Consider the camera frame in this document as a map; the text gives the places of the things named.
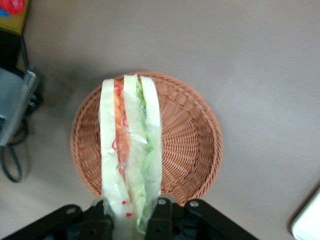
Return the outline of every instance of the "wicker basket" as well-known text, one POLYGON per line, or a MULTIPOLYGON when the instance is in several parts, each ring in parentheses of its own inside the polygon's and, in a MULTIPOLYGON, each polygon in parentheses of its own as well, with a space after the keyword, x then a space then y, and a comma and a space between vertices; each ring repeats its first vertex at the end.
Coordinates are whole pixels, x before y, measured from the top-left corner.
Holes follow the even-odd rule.
MULTIPOLYGON (((180 205, 201 198, 214 183, 222 160, 222 134, 214 112, 199 93, 178 79, 159 72, 137 74, 151 77, 158 93, 163 127, 161 193, 173 196, 180 205)), ((123 79, 124 75, 115 78, 123 79)), ((71 133, 74 164, 96 197, 101 196, 102 186, 100 94, 101 85, 82 103, 71 133)))

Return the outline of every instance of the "sandwich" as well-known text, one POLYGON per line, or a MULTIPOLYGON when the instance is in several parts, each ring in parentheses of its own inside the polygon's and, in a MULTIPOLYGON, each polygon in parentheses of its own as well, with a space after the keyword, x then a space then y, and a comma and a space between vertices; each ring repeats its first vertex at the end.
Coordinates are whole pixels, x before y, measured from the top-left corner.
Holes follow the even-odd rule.
POLYGON ((136 74, 123 82, 104 80, 99 121, 102 195, 114 227, 120 234, 145 234, 162 179, 162 124, 153 80, 136 74))

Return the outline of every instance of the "white object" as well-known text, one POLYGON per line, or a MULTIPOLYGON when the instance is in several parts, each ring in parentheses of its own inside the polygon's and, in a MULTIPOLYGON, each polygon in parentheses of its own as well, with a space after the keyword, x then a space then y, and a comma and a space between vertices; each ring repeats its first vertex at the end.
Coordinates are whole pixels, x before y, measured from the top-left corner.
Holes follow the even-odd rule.
POLYGON ((320 240, 320 189, 292 223, 297 240, 320 240))

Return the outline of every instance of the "gray floor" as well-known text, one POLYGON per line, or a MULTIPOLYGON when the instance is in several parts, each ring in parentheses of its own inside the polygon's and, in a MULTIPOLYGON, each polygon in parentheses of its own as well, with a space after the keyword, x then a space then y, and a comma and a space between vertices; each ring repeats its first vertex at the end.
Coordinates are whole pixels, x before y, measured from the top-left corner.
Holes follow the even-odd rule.
POLYGON ((25 29, 44 105, 18 148, 21 184, 0 174, 0 238, 94 197, 69 139, 104 78, 150 70, 193 86, 215 111, 223 163, 205 200, 262 240, 293 240, 320 182, 320 1, 32 1, 25 29))

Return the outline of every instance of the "round wicker basket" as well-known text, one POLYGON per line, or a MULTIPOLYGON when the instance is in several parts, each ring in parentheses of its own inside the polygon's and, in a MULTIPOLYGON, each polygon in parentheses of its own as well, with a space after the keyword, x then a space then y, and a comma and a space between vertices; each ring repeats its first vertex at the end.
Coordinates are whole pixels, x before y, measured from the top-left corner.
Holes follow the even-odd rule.
MULTIPOLYGON (((223 142, 218 120, 192 87, 159 72, 131 72, 151 77, 156 85, 162 118, 161 194, 178 204, 201 198, 220 169, 223 142)), ((122 81, 124 74, 115 80, 122 81)), ((101 147, 98 111, 101 85, 78 109, 71 132, 74 164, 84 184, 101 196, 101 147)))

